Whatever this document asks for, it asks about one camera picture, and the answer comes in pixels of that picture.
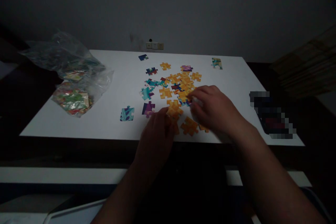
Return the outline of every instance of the clear plastic bag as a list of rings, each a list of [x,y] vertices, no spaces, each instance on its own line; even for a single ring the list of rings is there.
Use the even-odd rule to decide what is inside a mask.
[[[70,115],[81,117],[109,88],[113,71],[72,35],[58,32],[50,42],[27,43],[31,48],[21,54],[65,80],[57,86],[52,100]]]

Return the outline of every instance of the person's left hand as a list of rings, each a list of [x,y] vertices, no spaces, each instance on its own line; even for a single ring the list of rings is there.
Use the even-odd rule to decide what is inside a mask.
[[[156,176],[172,149],[174,128],[167,111],[168,107],[165,107],[153,113],[141,134],[133,165],[146,175]]]

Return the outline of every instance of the finger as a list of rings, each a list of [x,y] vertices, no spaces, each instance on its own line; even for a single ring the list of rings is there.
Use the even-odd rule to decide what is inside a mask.
[[[207,114],[202,110],[201,106],[197,103],[192,103],[191,105],[191,113],[196,116],[200,123],[207,121]]]
[[[174,136],[175,136],[174,126],[173,126],[173,124],[171,124],[169,129],[168,129],[168,134],[167,134],[167,139],[166,140],[172,142],[174,140]]]
[[[200,87],[197,87],[198,90],[201,90],[203,91],[204,93],[207,93],[207,94],[212,94],[214,91],[211,87],[209,86],[200,86]]]
[[[215,86],[215,85],[210,86],[210,88],[211,88],[215,93],[220,92],[219,88],[218,88],[217,86]]]
[[[192,99],[193,96],[195,96],[198,100],[200,100],[204,103],[207,100],[207,98],[209,97],[209,94],[207,94],[204,91],[197,88],[196,90],[194,90],[190,94],[188,94],[187,97],[189,99]]]
[[[165,121],[167,111],[168,111],[168,107],[164,107],[160,109],[158,113],[156,113],[156,117],[154,121],[155,127],[163,127],[163,128],[165,127],[164,121]]]
[[[150,116],[150,119],[149,119],[147,125],[149,125],[149,126],[151,126],[151,127],[154,125],[154,121],[155,121],[156,114],[157,114],[157,113],[153,113],[153,114]]]

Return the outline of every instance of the person's right hand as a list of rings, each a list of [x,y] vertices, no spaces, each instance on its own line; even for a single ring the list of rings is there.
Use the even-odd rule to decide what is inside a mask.
[[[199,123],[214,132],[233,136],[246,123],[232,101],[216,86],[201,86],[188,95],[189,99],[196,97],[203,106],[193,102],[191,112]]]

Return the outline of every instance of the puzzle piece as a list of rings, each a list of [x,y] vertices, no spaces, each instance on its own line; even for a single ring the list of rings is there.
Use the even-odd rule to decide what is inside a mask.
[[[139,92],[139,94],[141,95],[141,97],[144,99],[144,100],[147,100],[147,99],[151,99],[151,96],[153,96],[153,92],[152,92],[152,89],[150,89],[149,87],[146,87],[145,89],[142,88],[141,91]]]
[[[172,86],[171,88],[173,89],[173,90],[179,90],[179,91],[182,91],[182,89],[181,89],[181,86],[180,86],[181,84],[175,84],[174,86]]]
[[[164,87],[164,88],[166,88],[166,87],[168,87],[168,84],[169,84],[169,82],[170,82],[170,80],[168,80],[168,79],[165,79],[165,78],[161,78],[161,82],[159,82],[159,86],[162,86],[162,87]]]
[[[185,123],[182,123],[181,129],[183,129],[183,134],[189,134],[193,136],[193,134],[196,132],[198,133],[197,126],[198,123],[194,122],[192,119],[187,117],[185,120]]]
[[[147,70],[147,72],[146,72],[146,74],[148,74],[148,75],[153,75],[153,74],[157,74],[157,69],[155,69],[155,68],[148,68],[148,69],[146,69]]]
[[[169,77],[167,77],[169,80],[171,80],[173,83],[179,83],[180,82],[180,77],[176,74],[176,75],[170,75]]]
[[[134,108],[127,106],[127,108],[121,109],[120,121],[133,121]]]
[[[182,102],[186,102],[188,100],[187,95],[187,92],[181,91],[178,94],[178,99],[181,99]]]
[[[145,86],[150,87],[150,89],[154,89],[156,86],[159,85],[159,83],[160,83],[159,81],[152,79],[145,80]]]
[[[148,56],[147,56],[147,54],[144,54],[144,55],[139,56],[139,59],[140,59],[141,61],[143,61],[143,60],[148,60]]]
[[[196,80],[196,81],[198,81],[198,82],[201,81],[201,78],[202,78],[202,75],[199,74],[198,72],[196,72],[196,73],[192,73],[192,75],[191,75],[191,79],[192,79],[192,80]]]
[[[186,85],[190,85],[190,84],[193,84],[193,83],[194,83],[194,82],[189,78],[189,76],[181,78],[181,82],[184,83],[184,84],[186,84]]]
[[[160,92],[160,97],[161,97],[161,99],[164,99],[165,97],[167,97],[167,98],[171,98],[172,97],[172,92],[170,91],[170,89],[169,88],[162,88],[162,89],[160,89],[159,90],[159,92]]]
[[[180,118],[180,115],[183,114],[183,110],[180,109],[182,105],[178,100],[167,100],[167,104],[169,105],[167,115],[169,115],[172,121],[177,121]]]
[[[212,67],[214,69],[223,69],[222,67],[222,61],[219,58],[212,58]]]
[[[189,74],[190,74],[190,72],[181,72],[181,73],[178,73],[177,75],[179,77],[183,78],[183,77],[189,77]]]
[[[192,70],[193,70],[193,68],[190,65],[188,65],[188,66],[186,66],[186,65],[181,66],[181,71],[183,71],[183,72],[191,72]]]
[[[160,64],[160,67],[162,67],[163,71],[166,71],[167,69],[170,69],[170,66],[171,65],[169,65],[168,63],[163,63],[162,62],[162,64]]]
[[[181,104],[181,106],[183,107],[183,106],[187,106],[187,107],[190,107],[190,105],[191,105],[191,101],[189,101],[189,100],[187,100],[187,101],[185,101],[185,102],[182,102],[182,100],[181,99],[179,99],[179,102],[180,102],[180,104]]]
[[[205,128],[201,124],[199,124],[198,126],[199,126],[200,130],[204,130],[206,133],[209,133],[209,129],[208,128]]]
[[[151,101],[143,104],[142,113],[146,115],[146,118],[149,118],[154,113],[155,104],[152,104]]]

